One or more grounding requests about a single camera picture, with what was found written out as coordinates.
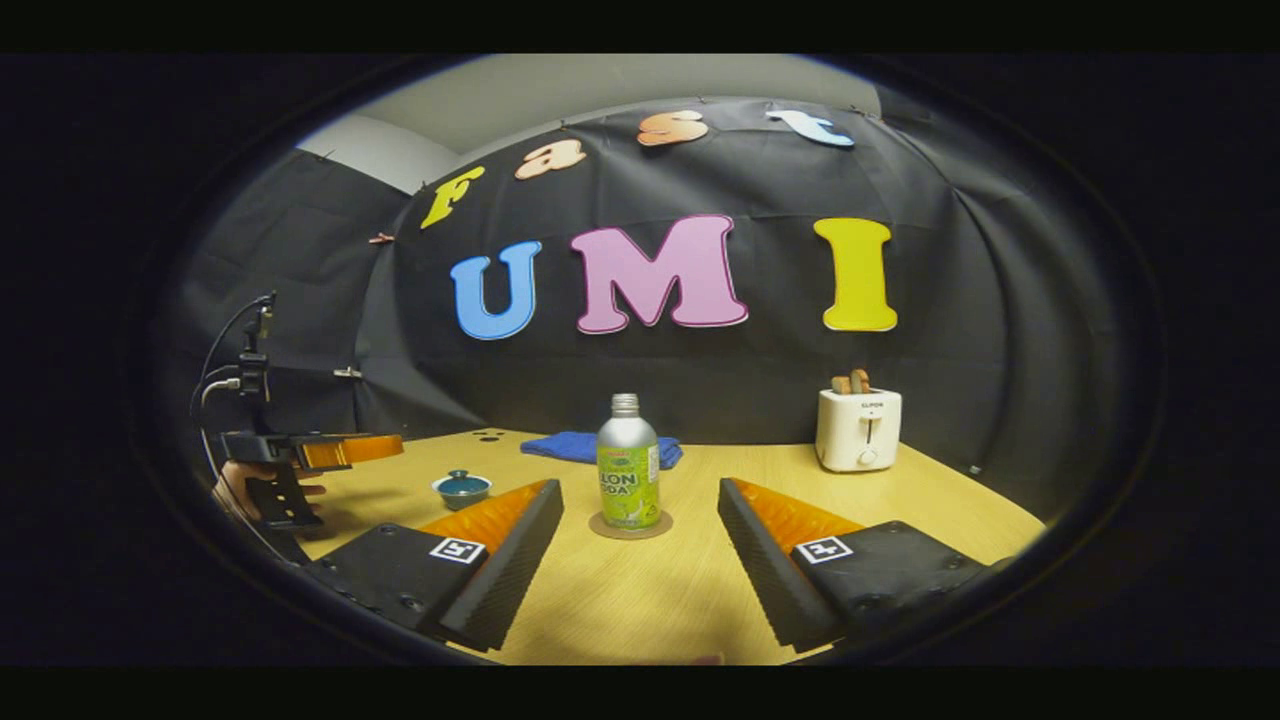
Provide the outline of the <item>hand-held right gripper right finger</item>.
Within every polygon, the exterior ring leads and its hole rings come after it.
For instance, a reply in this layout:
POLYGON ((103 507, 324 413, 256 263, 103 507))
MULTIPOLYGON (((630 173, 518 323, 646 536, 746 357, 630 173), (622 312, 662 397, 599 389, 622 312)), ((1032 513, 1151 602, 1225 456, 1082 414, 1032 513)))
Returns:
POLYGON ((864 642, 1000 571, 905 521, 861 527, 739 478, 718 514, 776 639, 796 651, 864 642))

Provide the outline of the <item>round brown coaster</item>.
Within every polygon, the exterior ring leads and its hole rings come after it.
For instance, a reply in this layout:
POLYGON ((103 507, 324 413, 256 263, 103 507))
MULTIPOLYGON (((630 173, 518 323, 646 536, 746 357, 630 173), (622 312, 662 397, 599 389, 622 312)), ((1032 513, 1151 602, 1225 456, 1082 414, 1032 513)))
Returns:
POLYGON ((618 541, 644 541, 655 538, 658 536, 664 534, 666 532, 669 532, 675 527, 675 520, 667 511, 662 511, 658 518, 658 521, 652 527, 628 529, 628 528, 612 527, 605 520, 603 512, 595 512, 594 515, 590 516, 588 527, 590 530, 605 538, 612 538, 618 541))

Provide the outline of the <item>black backdrop cloth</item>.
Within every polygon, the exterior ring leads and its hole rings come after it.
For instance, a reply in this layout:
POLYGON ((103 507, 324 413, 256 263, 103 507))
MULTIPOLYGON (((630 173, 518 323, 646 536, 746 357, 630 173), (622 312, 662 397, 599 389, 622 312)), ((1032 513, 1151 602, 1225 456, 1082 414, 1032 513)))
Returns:
POLYGON ((809 443, 819 388, 864 366, 906 445, 1046 521, 1132 437, 1134 254, 950 117, 727 97, 417 147, 394 178, 324 131, 198 232, 154 325, 177 416, 224 322, 276 292, 283 430, 593 430, 631 391, 685 445, 809 443))

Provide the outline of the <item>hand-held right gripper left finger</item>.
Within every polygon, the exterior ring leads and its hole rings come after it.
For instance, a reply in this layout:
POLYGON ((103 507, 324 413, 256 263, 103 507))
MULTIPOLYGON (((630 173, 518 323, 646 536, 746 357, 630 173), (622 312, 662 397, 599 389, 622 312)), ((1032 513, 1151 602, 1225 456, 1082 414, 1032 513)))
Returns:
POLYGON ((563 509, 559 482, 539 480, 419 529, 384 523, 305 571, 421 635, 479 652, 498 650, 563 509))

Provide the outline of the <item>silver green-label water bottle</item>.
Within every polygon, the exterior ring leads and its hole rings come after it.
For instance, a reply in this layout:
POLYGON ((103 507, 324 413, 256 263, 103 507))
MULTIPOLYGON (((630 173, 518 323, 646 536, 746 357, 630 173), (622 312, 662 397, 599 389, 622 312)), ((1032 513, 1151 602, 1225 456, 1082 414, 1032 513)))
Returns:
POLYGON ((604 523, 626 532, 648 530, 660 520, 660 446, 640 416, 634 393, 611 400, 611 418, 596 433, 596 470, 604 523))

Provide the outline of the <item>white toaster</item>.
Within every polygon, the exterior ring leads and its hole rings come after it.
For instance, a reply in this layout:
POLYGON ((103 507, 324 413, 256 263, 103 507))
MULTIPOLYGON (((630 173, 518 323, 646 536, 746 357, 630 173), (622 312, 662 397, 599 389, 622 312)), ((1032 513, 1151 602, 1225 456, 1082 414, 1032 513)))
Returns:
POLYGON ((893 391, 819 392, 815 455, 829 471, 878 471, 896 462, 902 396, 893 391))

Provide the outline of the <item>blue towel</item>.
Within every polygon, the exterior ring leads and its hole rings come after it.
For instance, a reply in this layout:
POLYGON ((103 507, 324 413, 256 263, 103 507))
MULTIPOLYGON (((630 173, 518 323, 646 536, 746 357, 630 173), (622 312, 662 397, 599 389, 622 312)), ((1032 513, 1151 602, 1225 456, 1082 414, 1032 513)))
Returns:
MULTIPOLYGON (((658 438, 660 470, 672 469, 684 456, 684 448, 676 438, 658 438)), ((596 434, 589 432, 561 432, 521 443, 520 451, 543 457, 553 457, 570 462, 596 464, 596 434)))

